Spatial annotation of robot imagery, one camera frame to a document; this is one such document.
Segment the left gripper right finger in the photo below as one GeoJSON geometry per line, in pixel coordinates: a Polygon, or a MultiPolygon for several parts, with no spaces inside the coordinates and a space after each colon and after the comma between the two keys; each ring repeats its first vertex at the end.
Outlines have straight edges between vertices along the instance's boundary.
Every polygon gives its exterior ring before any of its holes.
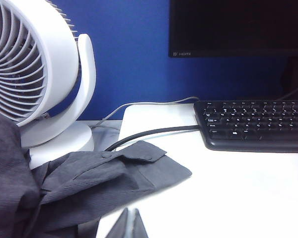
{"type": "Polygon", "coordinates": [[[133,238],[148,238],[148,234],[138,209],[135,209],[134,213],[133,238]]]}

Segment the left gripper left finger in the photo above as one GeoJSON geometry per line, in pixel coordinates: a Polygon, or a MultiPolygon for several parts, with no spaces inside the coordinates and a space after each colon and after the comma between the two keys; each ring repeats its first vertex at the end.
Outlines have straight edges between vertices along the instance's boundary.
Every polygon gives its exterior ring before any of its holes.
{"type": "Polygon", "coordinates": [[[128,208],[125,208],[115,224],[107,234],[106,238],[123,238],[126,233],[128,219],[128,208]]]}

